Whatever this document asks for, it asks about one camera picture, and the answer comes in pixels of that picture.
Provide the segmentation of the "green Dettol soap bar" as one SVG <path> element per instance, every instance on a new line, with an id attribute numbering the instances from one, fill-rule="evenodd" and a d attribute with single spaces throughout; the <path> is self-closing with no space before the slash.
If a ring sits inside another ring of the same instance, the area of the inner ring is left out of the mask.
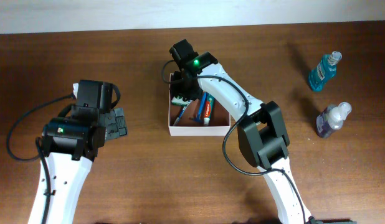
<path id="1" fill-rule="evenodd" d="M 192 100 L 188 100 L 179 95 L 173 96 L 171 99 L 171 104 L 175 106 L 188 106 L 191 102 Z"/>

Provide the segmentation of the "blue white toothbrush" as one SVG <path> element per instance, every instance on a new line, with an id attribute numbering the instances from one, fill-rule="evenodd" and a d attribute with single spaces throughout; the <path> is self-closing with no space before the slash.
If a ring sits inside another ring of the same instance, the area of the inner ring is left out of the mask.
<path id="1" fill-rule="evenodd" d="M 177 126 L 177 124 L 179 123 L 179 120 L 181 119 L 181 117 L 183 116 L 185 110 L 187 109 L 187 106 L 183 106 L 181 108 L 181 111 L 178 113 L 176 119 L 174 120 L 173 122 L 173 126 Z"/>

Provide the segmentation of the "green white toothpaste tube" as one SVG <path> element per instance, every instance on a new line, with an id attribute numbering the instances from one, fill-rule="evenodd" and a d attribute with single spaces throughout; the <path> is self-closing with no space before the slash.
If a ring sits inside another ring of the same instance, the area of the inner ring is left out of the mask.
<path id="1" fill-rule="evenodd" d="M 203 119 L 203 125 L 205 126 L 208 126 L 211 120 L 211 113 L 212 113 L 214 102 L 215 102 L 214 97 L 210 94 L 207 94 L 205 111 L 204 111 L 204 119 Z"/>

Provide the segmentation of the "blue disposable razor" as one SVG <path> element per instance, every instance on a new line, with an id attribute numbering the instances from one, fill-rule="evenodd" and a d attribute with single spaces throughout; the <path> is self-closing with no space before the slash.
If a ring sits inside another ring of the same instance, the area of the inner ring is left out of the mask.
<path id="1" fill-rule="evenodd" d="M 207 93 L 204 91 L 203 94 L 202 94 L 201 102 L 199 104 L 199 109 L 197 111 L 197 115 L 193 119 L 193 121 L 199 122 L 199 123 L 202 122 L 201 115 L 202 115 L 202 111 L 204 109 L 204 105 L 206 103 L 206 98 L 207 98 Z"/>

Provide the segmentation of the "blue mouthwash bottle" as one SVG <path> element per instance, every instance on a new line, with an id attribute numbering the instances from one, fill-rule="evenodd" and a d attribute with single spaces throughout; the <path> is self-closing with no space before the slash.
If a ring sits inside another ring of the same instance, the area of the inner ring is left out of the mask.
<path id="1" fill-rule="evenodd" d="M 324 54 L 319 64 L 309 73 L 308 83 L 313 91 L 322 91 L 325 84 L 336 75 L 337 64 L 342 59 L 339 51 Z"/>

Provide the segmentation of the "purple foam soap pump bottle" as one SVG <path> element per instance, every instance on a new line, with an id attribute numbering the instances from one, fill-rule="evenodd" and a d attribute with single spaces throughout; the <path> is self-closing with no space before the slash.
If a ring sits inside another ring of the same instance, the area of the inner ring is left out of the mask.
<path id="1" fill-rule="evenodd" d="M 352 107 L 348 102 L 327 106 L 316 118 L 316 133 L 321 138 L 330 137 L 342 128 Z"/>

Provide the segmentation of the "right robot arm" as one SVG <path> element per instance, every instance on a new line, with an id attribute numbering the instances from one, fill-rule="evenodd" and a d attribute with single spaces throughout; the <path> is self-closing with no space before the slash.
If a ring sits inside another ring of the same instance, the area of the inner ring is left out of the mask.
<path id="1" fill-rule="evenodd" d="M 262 176 L 275 201 L 281 223 L 313 223 L 303 203 L 290 168 L 289 136 L 281 109 L 274 101 L 264 103 L 245 91 L 209 52 L 198 54 L 183 39 L 169 50 L 179 70 L 169 81 L 171 88 L 187 100 L 205 91 L 235 120 L 244 159 Z"/>

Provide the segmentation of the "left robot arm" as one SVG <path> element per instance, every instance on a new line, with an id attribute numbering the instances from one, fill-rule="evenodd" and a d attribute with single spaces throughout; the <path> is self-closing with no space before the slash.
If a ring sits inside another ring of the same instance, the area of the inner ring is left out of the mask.
<path id="1" fill-rule="evenodd" d="M 72 223 L 98 150 L 128 134 L 121 98 L 112 83 L 80 80 L 67 105 L 36 139 L 40 177 L 29 223 Z"/>

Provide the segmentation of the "white cardboard box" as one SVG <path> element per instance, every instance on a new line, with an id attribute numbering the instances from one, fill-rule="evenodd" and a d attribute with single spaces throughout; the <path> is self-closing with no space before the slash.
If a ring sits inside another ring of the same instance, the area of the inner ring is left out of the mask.
<path id="1" fill-rule="evenodd" d="M 200 118 L 197 118 L 202 97 L 189 104 L 174 126 L 183 107 L 172 104 L 172 99 L 173 93 L 169 91 L 168 129 L 171 136 L 225 136 L 231 127 L 231 116 L 218 101 L 213 104 L 209 125 L 203 125 L 205 103 L 203 103 Z"/>

